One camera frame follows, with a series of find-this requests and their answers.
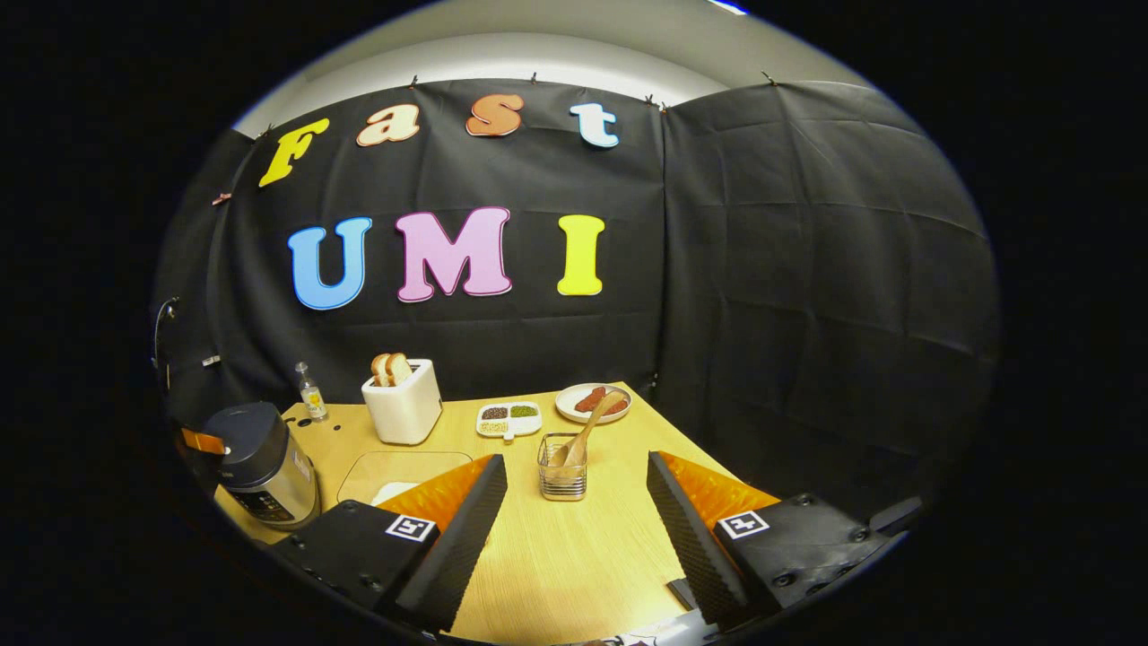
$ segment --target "rice cooker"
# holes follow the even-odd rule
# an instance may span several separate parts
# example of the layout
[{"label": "rice cooker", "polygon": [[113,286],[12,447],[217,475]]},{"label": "rice cooker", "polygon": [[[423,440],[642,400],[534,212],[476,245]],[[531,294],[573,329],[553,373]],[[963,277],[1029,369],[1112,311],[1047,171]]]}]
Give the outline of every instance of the rice cooker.
[{"label": "rice cooker", "polygon": [[319,515],[319,481],[311,459],[265,402],[225,408],[203,433],[223,441],[219,484],[264,524],[297,530]]}]

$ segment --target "wooden spatula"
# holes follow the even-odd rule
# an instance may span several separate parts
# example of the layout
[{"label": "wooden spatula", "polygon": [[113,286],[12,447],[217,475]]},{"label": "wooden spatula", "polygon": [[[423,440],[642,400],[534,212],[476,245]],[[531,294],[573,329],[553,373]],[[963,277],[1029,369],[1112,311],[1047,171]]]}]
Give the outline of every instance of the wooden spatula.
[{"label": "wooden spatula", "polygon": [[623,399],[626,399],[626,395],[621,391],[606,394],[606,397],[598,402],[598,406],[594,407],[594,413],[590,414],[590,420],[587,421],[582,433],[574,439],[559,446],[558,451],[554,451],[554,454],[550,457],[549,465],[551,467],[576,467],[585,462],[585,443],[590,438],[590,430],[594,429],[594,426],[598,423],[598,420],[606,411],[610,411],[612,406]]}]

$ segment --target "small bottle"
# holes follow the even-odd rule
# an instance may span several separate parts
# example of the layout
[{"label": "small bottle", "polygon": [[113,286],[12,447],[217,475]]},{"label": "small bottle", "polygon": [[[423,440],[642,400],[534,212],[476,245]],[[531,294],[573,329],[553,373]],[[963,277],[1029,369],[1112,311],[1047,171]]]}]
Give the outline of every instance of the small bottle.
[{"label": "small bottle", "polygon": [[307,364],[302,361],[296,364],[295,372],[298,373],[298,395],[303,397],[307,412],[316,422],[323,422],[327,419],[327,405],[323,402],[323,396],[319,395],[319,384],[315,383],[315,380],[307,374]]}]

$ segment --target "light wood tabletop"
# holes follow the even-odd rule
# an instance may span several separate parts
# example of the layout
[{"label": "light wood tabletop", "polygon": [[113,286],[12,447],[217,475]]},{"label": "light wood tabletop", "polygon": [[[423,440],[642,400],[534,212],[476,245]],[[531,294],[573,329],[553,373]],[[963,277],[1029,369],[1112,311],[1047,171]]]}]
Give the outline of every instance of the light wood tabletop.
[{"label": "light wood tabletop", "polygon": [[[417,446],[382,444],[365,405],[328,405],[327,421],[288,428],[315,464],[324,512],[390,481],[421,482],[503,454],[506,497],[449,635],[496,644],[576,643],[685,613],[667,587],[684,575],[646,492],[647,453],[666,451],[734,477],[625,383],[614,386],[630,392],[630,412],[590,436],[588,489],[579,501],[546,500],[538,490],[543,435],[581,429],[554,407],[557,392],[443,403]],[[537,404],[542,429],[510,444],[480,436],[479,410],[507,402]],[[296,404],[282,417],[305,420],[307,410]],[[223,489],[215,499],[250,537],[276,543],[288,536],[253,519]]]}]

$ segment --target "bread slice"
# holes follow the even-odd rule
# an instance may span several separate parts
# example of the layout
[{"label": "bread slice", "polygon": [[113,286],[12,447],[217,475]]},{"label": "bread slice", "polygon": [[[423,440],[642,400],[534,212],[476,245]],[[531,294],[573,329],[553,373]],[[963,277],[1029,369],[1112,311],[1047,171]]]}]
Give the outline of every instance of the bread slice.
[{"label": "bread slice", "polygon": [[374,374],[374,386],[377,387],[389,387],[390,379],[387,378],[387,360],[390,359],[389,353],[382,353],[371,360],[371,373]]},{"label": "bread slice", "polygon": [[406,356],[401,352],[393,353],[388,357],[386,367],[387,376],[390,379],[390,386],[393,387],[402,384],[413,373],[413,371],[411,371],[411,365],[406,363]]}]

